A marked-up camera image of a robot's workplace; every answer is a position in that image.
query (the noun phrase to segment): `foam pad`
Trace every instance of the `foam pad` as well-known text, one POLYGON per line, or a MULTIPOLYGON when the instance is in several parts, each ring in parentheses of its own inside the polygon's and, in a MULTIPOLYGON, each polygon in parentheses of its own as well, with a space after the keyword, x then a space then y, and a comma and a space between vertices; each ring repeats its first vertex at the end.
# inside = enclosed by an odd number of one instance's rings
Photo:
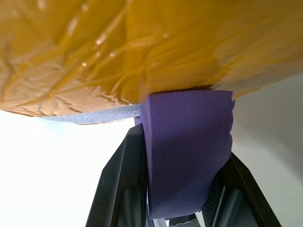
POLYGON ((232 92, 150 95, 141 109, 149 170, 150 217, 193 214, 232 148, 232 92))

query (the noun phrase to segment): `purple foam block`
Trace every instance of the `purple foam block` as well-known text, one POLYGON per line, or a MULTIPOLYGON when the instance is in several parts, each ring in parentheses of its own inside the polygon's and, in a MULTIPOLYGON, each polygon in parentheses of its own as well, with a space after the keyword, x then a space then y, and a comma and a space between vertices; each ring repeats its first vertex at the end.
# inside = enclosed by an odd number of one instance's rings
POLYGON ((232 148, 232 92, 182 91, 149 96, 143 123, 150 217, 199 211, 232 148))

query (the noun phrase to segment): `wrapped object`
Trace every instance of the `wrapped object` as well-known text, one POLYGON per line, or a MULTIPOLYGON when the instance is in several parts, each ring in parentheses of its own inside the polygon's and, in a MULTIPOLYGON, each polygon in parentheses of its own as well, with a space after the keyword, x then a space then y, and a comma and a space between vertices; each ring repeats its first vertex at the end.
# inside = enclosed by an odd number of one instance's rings
POLYGON ((0 109, 57 116, 151 93, 235 96, 303 72, 300 0, 0 0, 0 109))

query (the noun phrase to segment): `white background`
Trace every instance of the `white background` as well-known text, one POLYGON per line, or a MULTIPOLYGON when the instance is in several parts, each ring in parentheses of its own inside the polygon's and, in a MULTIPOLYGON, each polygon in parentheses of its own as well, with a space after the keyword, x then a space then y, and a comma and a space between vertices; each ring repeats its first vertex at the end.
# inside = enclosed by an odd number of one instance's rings
MULTIPOLYGON (((237 99, 233 152, 282 226, 303 226, 303 75, 237 99)), ((0 227, 84 227, 133 119, 74 125, 0 112, 0 227)))

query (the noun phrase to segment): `purple foam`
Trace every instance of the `purple foam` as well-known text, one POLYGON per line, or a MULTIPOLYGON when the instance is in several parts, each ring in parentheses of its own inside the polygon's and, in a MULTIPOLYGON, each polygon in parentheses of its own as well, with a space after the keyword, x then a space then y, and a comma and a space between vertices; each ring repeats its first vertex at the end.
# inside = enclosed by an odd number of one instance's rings
POLYGON ((231 154, 233 107, 228 91, 159 93, 146 100, 140 121, 152 219, 201 209, 214 176, 231 154))

